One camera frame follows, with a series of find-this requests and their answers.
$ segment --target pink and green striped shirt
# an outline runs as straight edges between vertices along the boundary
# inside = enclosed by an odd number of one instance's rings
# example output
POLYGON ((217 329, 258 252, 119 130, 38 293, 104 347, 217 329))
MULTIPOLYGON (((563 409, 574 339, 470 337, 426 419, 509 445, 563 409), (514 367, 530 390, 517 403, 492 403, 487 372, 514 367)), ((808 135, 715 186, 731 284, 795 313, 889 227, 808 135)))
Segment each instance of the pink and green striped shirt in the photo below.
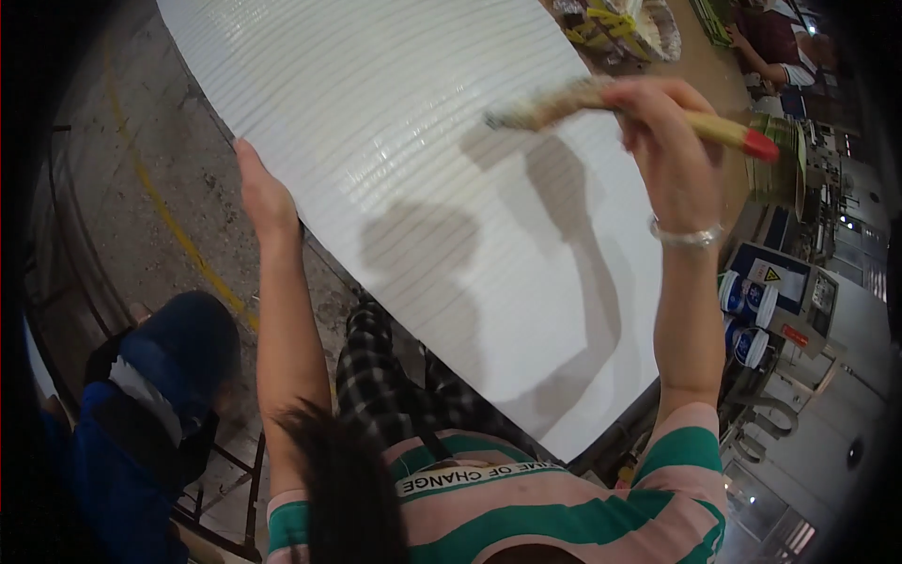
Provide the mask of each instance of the pink and green striped shirt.
MULTIPOLYGON (((720 549, 726 494, 713 407, 692 403, 653 433, 630 489, 608 490, 537 462, 495 437, 437 433, 457 466, 419 438, 383 453, 401 502, 413 563, 485 562, 521 544, 584 562, 709 562, 720 549)), ((270 501, 268 564, 307 559, 303 490, 270 501)))

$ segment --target white corrugated sheet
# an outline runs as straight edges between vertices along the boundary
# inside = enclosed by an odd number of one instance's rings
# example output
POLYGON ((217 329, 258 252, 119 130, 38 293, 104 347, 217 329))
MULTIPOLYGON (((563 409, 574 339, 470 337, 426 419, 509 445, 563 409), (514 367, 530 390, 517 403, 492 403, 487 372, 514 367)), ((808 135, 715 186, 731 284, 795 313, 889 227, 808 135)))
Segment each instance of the white corrugated sheet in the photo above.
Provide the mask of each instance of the white corrugated sheet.
POLYGON ((605 113, 491 132, 587 74, 538 2, 159 0, 210 103, 386 309, 556 456, 657 376, 660 249, 605 113))

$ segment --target plaid pants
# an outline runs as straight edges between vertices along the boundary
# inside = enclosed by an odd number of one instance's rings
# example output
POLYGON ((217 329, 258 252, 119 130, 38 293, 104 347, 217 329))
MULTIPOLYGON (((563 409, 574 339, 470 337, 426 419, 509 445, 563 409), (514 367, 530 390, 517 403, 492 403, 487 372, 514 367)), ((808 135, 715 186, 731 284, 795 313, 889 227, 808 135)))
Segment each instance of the plaid pants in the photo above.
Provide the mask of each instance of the plaid pants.
POLYGON ((391 317, 372 296, 363 293, 345 328, 336 369, 337 417, 380 450, 422 437, 424 429, 460 429, 505 439, 534 455, 528 436, 431 352, 425 389, 414 384, 392 352, 391 317))

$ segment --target red brush handle tip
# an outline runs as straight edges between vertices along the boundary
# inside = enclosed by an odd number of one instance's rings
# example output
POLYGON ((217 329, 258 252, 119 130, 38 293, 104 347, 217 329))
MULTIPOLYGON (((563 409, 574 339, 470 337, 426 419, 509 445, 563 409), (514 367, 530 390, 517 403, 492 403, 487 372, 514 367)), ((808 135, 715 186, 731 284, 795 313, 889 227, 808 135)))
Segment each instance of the red brush handle tip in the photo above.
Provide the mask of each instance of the red brush handle tip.
POLYGON ((742 152, 764 162, 774 162, 780 156, 780 148, 760 131, 749 129, 742 141, 742 152))

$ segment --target person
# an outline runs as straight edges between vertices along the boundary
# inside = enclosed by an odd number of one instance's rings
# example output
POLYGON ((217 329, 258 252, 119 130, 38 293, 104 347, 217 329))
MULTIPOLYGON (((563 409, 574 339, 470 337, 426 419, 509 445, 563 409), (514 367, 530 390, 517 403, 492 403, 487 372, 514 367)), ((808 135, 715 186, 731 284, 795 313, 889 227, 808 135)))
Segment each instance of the person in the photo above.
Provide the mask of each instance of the person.
POLYGON ((333 415, 294 202, 235 141, 260 244, 270 564, 713 560, 726 514, 715 411, 725 352, 717 245, 691 241, 718 233, 723 181, 720 148, 695 136, 683 108, 713 109, 673 79, 623 79, 603 99, 630 116, 623 144, 664 242, 649 335, 660 402, 631 489, 537 461, 522 433, 428 351, 425 384, 414 384, 392 354, 390 317, 365 291, 347 318, 333 415))
POLYGON ((812 86, 819 67, 835 69, 833 40, 809 33, 786 0, 772 0, 761 12, 737 7, 732 15, 735 23, 726 29, 742 73, 757 72, 777 92, 785 85, 812 86))
POLYGON ((49 398, 46 451, 109 561, 184 564, 189 550, 170 515, 207 467, 215 408, 240 370, 238 329, 204 291, 139 321, 88 358, 74 430, 49 398))

